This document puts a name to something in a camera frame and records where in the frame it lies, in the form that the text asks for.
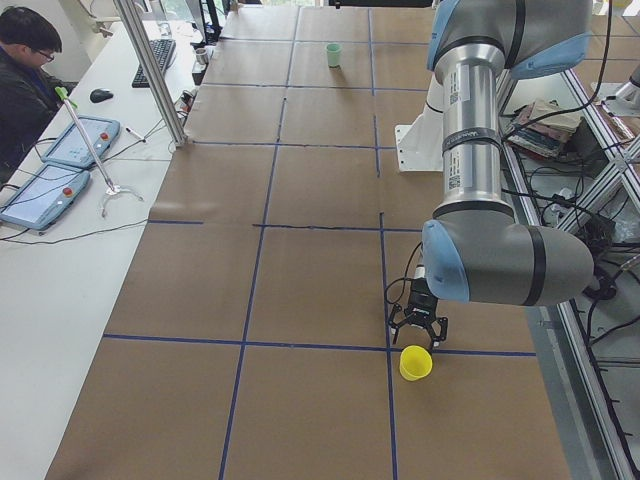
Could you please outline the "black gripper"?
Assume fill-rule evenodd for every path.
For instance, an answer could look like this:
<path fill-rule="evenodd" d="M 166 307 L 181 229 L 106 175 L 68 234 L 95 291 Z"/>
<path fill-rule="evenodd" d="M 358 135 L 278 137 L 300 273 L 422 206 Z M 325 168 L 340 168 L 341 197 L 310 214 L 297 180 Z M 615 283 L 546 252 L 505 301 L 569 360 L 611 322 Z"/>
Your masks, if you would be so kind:
<path fill-rule="evenodd" d="M 436 316 L 438 299 L 431 293 L 424 278 L 411 280 L 407 307 L 394 303 L 387 317 L 391 343 L 396 344 L 400 330 L 407 325 L 425 325 L 429 336 L 428 351 L 433 351 L 447 339 L 448 321 L 446 316 Z"/>

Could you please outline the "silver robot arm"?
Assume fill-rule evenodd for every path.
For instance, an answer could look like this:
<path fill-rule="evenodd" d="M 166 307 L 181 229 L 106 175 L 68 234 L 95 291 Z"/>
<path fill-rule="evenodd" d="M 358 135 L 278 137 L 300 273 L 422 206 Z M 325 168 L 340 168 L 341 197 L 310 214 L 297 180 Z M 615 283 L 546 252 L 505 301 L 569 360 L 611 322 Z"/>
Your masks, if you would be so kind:
<path fill-rule="evenodd" d="M 444 89 L 444 198 L 422 229 L 422 262 L 404 318 L 436 346 L 448 321 L 439 300 L 548 306 L 577 296 L 594 262 L 574 235 L 515 221 L 501 196 L 496 81 L 539 78 L 579 64 L 588 50 L 588 1 L 444 1 L 427 66 Z"/>

